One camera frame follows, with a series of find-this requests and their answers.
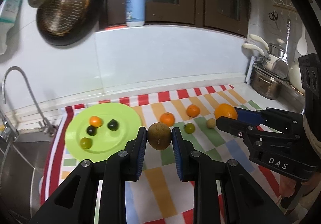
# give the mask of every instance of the brown window frame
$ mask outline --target brown window frame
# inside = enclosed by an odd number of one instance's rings
[[[195,23],[195,0],[179,0],[179,4],[146,3],[146,22]],[[107,25],[125,23],[125,0],[107,0]]]
[[[248,2],[249,0],[240,0],[240,19],[235,20],[225,16],[218,11],[218,0],[205,1],[204,26],[219,30],[236,33],[247,37],[248,33]]]

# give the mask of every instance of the metal screw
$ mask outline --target metal screw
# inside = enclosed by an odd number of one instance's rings
[[[199,152],[199,151],[192,151],[192,152],[191,152],[191,155],[192,155],[193,157],[199,157],[199,156],[201,156],[201,152]]]
[[[81,162],[81,166],[88,167],[90,165],[90,160],[84,160]]]
[[[118,156],[119,156],[119,157],[125,157],[127,154],[128,154],[128,152],[127,152],[127,151],[124,151],[124,150],[118,152]]]
[[[239,164],[239,163],[238,163],[237,160],[230,159],[230,160],[229,160],[229,164],[230,164],[231,166],[235,167],[235,166],[236,166],[237,164]]]

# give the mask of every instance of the spatula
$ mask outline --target spatula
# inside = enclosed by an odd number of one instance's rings
[[[288,52],[288,38],[290,36],[290,27],[291,27],[291,20],[288,19],[287,22],[287,31],[286,31],[286,46],[285,46],[285,52],[282,58],[279,58],[275,61],[272,67],[272,72],[278,75],[281,78],[286,78],[288,76],[289,71],[289,65],[287,60],[287,52]]]
[[[302,23],[302,37],[298,41],[297,49],[300,55],[306,55],[308,52],[308,44],[305,40],[305,26]]]

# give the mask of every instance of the scissors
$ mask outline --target scissors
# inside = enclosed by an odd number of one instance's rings
[[[279,30],[279,26],[277,23],[277,20],[279,19],[279,15],[276,11],[270,12],[269,13],[269,18],[275,22],[277,29]]]

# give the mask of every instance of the white pot handle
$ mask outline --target white pot handle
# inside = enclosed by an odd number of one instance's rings
[[[256,46],[256,45],[249,44],[249,43],[243,43],[242,46],[243,46],[244,48],[246,48],[246,49],[256,50],[256,51],[258,51],[262,56],[266,57],[264,51],[263,51],[260,47],[258,47],[258,46]]]
[[[253,39],[254,41],[257,41],[257,42],[262,43],[262,44],[264,45],[265,49],[266,49],[266,50],[269,50],[269,45],[267,44],[266,41],[264,41],[264,39],[263,39],[262,37],[257,36],[257,35],[253,35],[253,34],[249,35],[249,37],[250,37],[251,39]]]

